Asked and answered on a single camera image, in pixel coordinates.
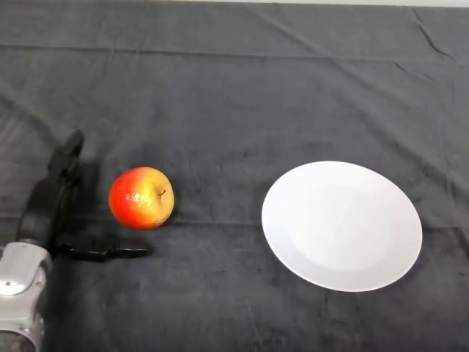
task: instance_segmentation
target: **table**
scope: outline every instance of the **table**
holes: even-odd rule
[[[56,261],[47,351],[467,351],[469,12],[145,1],[0,2],[0,232],[53,146],[86,135],[76,232],[155,252]],[[395,182],[424,226],[401,280],[326,290],[269,249],[277,177],[347,161]],[[113,179],[164,171],[159,230],[113,220]]]

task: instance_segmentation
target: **plate rim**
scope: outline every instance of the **plate rim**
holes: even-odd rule
[[[324,285],[324,284],[321,284],[313,279],[309,279],[307,277],[305,277],[304,275],[300,274],[297,270],[295,270],[294,268],[292,268],[290,265],[288,265],[286,263],[286,261],[281,257],[281,255],[278,255],[278,252],[273,248],[272,246],[272,243],[269,241],[269,237],[267,236],[266,234],[266,231],[265,231],[265,226],[264,226],[264,209],[265,209],[265,203],[266,203],[266,200],[267,200],[267,196],[268,194],[270,193],[270,191],[272,190],[272,188],[274,187],[274,185],[281,179],[283,178],[284,176],[288,175],[290,172],[293,172],[294,170],[296,169],[299,169],[301,167],[305,167],[305,166],[308,166],[308,165],[311,165],[311,164],[345,164],[345,165],[348,165],[348,166],[354,166],[354,167],[358,167],[358,168],[362,168],[362,169],[365,169],[366,171],[368,172],[372,172],[374,174],[376,174],[378,177],[383,177],[384,179],[386,179],[389,183],[391,183],[392,185],[394,185],[399,191],[400,193],[402,193],[402,195],[404,195],[404,197],[409,201],[409,203],[412,205],[412,209],[414,210],[415,212],[415,215],[416,215],[416,219],[418,220],[418,225],[419,225],[419,241],[418,241],[418,250],[417,250],[417,246],[416,246],[416,257],[414,259],[414,261],[411,262],[411,264],[409,265],[408,268],[406,268],[406,270],[402,273],[402,274],[397,274],[395,278],[392,278],[392,279],[389,279],[388,281],[382,283],[382,284],[379,284],[379,285],[375,285],[373,287],[369,287],[369,288],[364,288],[364,289],[344,289],[344,288],[340,288],[340,287],[334,287],[333,285]],[[264,236],[265,236],[265,239],[270,247],[270,250],[274,253],[274,255],[277,257],[277,259],[283,264],[285,265],[285,267],[290,270],[292,273],[294,273],[295,275],[299,276],[301,279],[307,281],[307,282],[310,282],[314,285],[317,285],[317,286],[320,286],[320,287],[323,287],[323,288],[326,288],[326,289],[329,289],[329,290],[336,290],[336,291],[340,291],[340,292],[350,292],[350,293],[357,293],[357,292],[369,292],[369,291],[373,291],[373,290],[378,290],[380,288],[383,288],[383,287],[386,287],[386,286],[389,286],[389,285],[392,285],[393,283],[395,283],[396,281],[400,280],[402,277],[404,277],[409,271],[410,269],[417,263],[417,260],[418,260],[418,257],[421,253],[421,248],[422,248],[422,243],[423,243],[423,228],[422,228],[422,224],[421,224],[421,220],[420,220],[420,216],[418,214],[418,211],[415,207],[415,205],[413,204],[413,202],[410,200],[410,198],[406,195],[406,193],[401,190],[400,187],[398,187],[398,185],[396,185],[393,181],[389,180],[386,176],[380,174],[379,172],[376,172],[372,169],[369,169],[365,166],[361,166],[361,165],[358,165],[358,164],[354,164],[354,163],[348,163],[348,162],[345,162],[345,161],[332,161],[332,160],[329,160],[329,161],[313,161],[311,163],[306,163],[306,164],[302,164],[302,165],[299,165],[299,166],[296,166],[294,167],[293,169],[290,169],[288,171],[286,171],[284,174],[282,174],[279,178],[277,178],[275,180],[275,182],[272,184],[271,187],[269,187],[269,190],[267,191],[265,197],[264,197],[264,201],[262,202],[262,210],[261,210],[261,223],[262,223],[262,231],[264,233]]]

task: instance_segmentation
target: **white plate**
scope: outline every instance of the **white plate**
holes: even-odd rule
[[[337,161],[280,177],[265,197],[262,227],[288,269],[340,291],[395,282],[422,244],[420,219],[404,192],[370,169]]]

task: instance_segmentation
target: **red apple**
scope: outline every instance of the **red apple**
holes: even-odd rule
[[[174,207],[174,192],[164,173],[137,167],[120,175],[109,192],[109,206],[127,227],[151,230],[164,223]]]

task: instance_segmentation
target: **robotic arm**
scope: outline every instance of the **robotic arm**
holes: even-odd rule
[[[84,136],[76,131],[53,153],[47,176],[34,187],[21,216],[15,242],[0,254],[0,352],[40,352],[44,320],[40,298],[52,269],[52,258],[105,260],[138,257],[147,247],[138,240],[91,238],[66,233],[66,223],[78,193],[78,159]]]

